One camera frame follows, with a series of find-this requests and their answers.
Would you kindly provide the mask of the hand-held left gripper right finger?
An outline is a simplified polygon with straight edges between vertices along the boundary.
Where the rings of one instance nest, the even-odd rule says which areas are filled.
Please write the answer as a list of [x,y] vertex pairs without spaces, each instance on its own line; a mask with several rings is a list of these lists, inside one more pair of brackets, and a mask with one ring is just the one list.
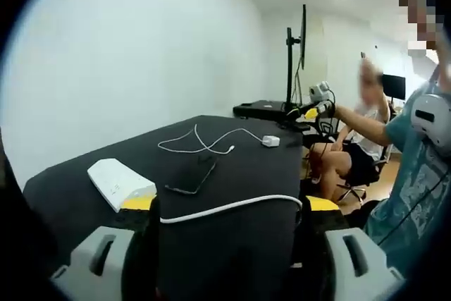
[[387,300],[404,277],[360,228],[349,227],[338,205],[302,198],[299,284],[303,300]]

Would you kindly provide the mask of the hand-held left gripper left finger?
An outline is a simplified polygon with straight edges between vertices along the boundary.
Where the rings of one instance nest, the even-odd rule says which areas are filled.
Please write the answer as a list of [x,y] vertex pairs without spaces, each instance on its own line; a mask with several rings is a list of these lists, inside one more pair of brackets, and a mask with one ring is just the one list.
[[157,300],[160,204],[133,210],[137,230],[100,226],[51,276],[68,300]]

